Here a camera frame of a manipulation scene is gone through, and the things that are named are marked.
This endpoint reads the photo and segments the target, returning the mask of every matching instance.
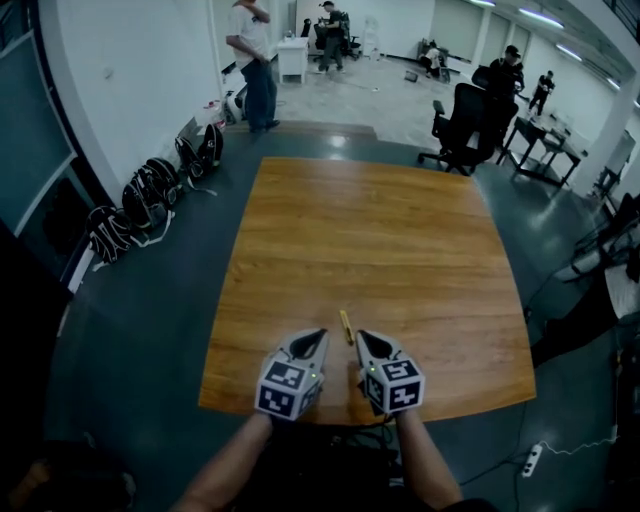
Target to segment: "office chair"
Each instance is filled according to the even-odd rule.
[[[420,153],[418,161],[426,158],[445,162],[446,172],[456,169],[463,176],[470,174],[464,169],[471,167],[471,173],[478,164],[491,158],[500,139],[500,119],[496,113],[505,109],[511,114],[517,112],[515,103],[501,102],[487,91],[470,84],[458,84],[455,90],[455,104],[451,119],[444,117],[442,103],[433,102],[436,117],[433,120],[432,134],[440,140],[442,149],[439,154]],[[478,132],[477,147],[468,147],[469,141]]]
[[[300,37],[309,37],[309,32],[311,32],[311,20],[307,18],[304,20],[304,28],[302,29]]]
[[[324,53],[324,49],[327,47],[327,29],[321,27],[318,23],[313,26],[313,30],[316,32],[316,49]],[[313,62],[317,62],[322,59],[322,55],[314,57]]]

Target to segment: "table leg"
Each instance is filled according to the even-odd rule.
[[[571,169],[569,169],[569,172],[565,175],[564,178],[562,178],[562,180],[560,180],[560,188],[562,188],[564,186],[564,184],[569,181],[569,177],[571,176],[571,174],[573,173],[573,171],[576,170],[576,167],[578,167],[578,165],[580,165],[580,162],[576,162],[575,164],[573,164],[573,167]]]
[[[544,166],[544,170],[542,171],[542,174],[547,174],[549,167],[551,167],[551,164],[553,163],[553,161],[556,159],[557,156],[558,156],[558,153],[553,154],[553,156],[551,157],[551,160],[549,160],[547,162],[547,165]]]
[[[529,155],[531,154],[531,151],[533,150],[533,146],[536,145],[537,141],[534,141],[533,144],[529,144],[529,147],[527,148],[527,151],[525,152],[524,155],[522,155],[522,160],[520,160],[520,162],[518,162],[518,165],[516,166],[516,172],[520,172],[520,170],[522,169],[522,164],[527,162],[527,158],[529,158]]]
[[[502,153],[500,153],[500,158],[498,158],[498,161],[496,162],[498,165],[500,165],[502,163],[502,161],[504,160],[504,157],[507,155],[507,151],[509,151],[509,146],[511,146],[511,141],[513,141],[513,138],[516,136],[516,127],[513,127],[513,131],[511,132],[511,136],[509,137],[509,140],[507,141],[507,145],[504,147],[504,149],[502,150]]]

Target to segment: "wooden table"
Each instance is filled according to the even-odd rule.
[[[200,406],[249,414],[265,356],[325,327],[326,382],[303,418],[376,421],[340,324],[395,337],[427,379],[422,418],[534,398],[511,268],[473,180],[399,166],[265,158],[209,342]]]

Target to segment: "floor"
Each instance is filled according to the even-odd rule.
[[[340,115],[327,113],[333,121]],[[243,421],[199,409],[197,400],[227,261],[262,157],[417,165],[412,146],[337,139],[229,134],[222,167],[206,183],[218,191],[217,198],[189,194],[177,205],[163,243],[134,249],[117,264],[85,277],[54,355],[46,435],[79,439],[90,431],[134,474],[136,511],[166,510]],[[525,305],[571,254],[574,242],[593,229],[595,216],[570,192],[505,168],[484,165],[473,179],[495,217]],[[532,304],[532,342],[540,336],[543,319],[563,315],[587,284],[551,281],[543,289]],[[613,342],[613,334],[607,334],[538,370],[538,398],[526,410],[518,405],[429,424],[459,481],[541,439],[571,449],[608,437]],[[534,477],[519,482],[521,510],[596,506],[605,489],[607,453],[603,446],[572,457],[543,454]],[[465,495],[514,510],[514,472],[515,466],[503,466],[465,486]]]
[[[309,69],[317,66],[310,58]],[[455,86],[468,81],[453,73],[450,84],[428,79],[417,63],[396,58],[380,61],[347,58],[344,69],[344,74],[338,73],[335,66],[328,74],[308,72],[304,85],[298,77],[285,77],[285,83],[278,87],[278,117],[286,121],[372,126],[382,141],[438,150],[440,143],[431,135],[433,102],[439,100],[450,115]],[[416,83],[404,79],[407,71],[418,74]],[[274,77],[277,76],[276,62]],[[518,115],[528,115],[528,105],[521,99],[517,101]],[[524,153],[527,146],[518,134],[511,149]],[[537,143],[531,157],[540,160],[544,154],[544,147]],[[498,156],[496,153],[490,161],[497,161]],[[564,175],[571,168],[571,161],[564,154],[558,155],[553,167]]]

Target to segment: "jeans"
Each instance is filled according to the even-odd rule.
[[[320,71],[327,71],[331,65],[331,58],[335,57],[338,69],[342,69],[342,38],[341,37],[328,37],[327,46],[324,49],[324,56],[322,57],[322,64],[320,64]]]
[[[531,103],[529,103],[529,110],[531,110],[533,108],[533,106],[536,104],[536,102],[538,103],[538,115],[541,116],[542,115],[542,109],[544,108],[544,104],[547,102],[547,98],[548,98],[548,94],[546,93],[538,93],[538,91],[536,91],[536,93],[533,95],[533,99],[531,100]]]
[[[276,114],[278,87],[271,75],[271,66],[254,59],[241,69],[247,82],[246,112],[251,131],[264,130]]]

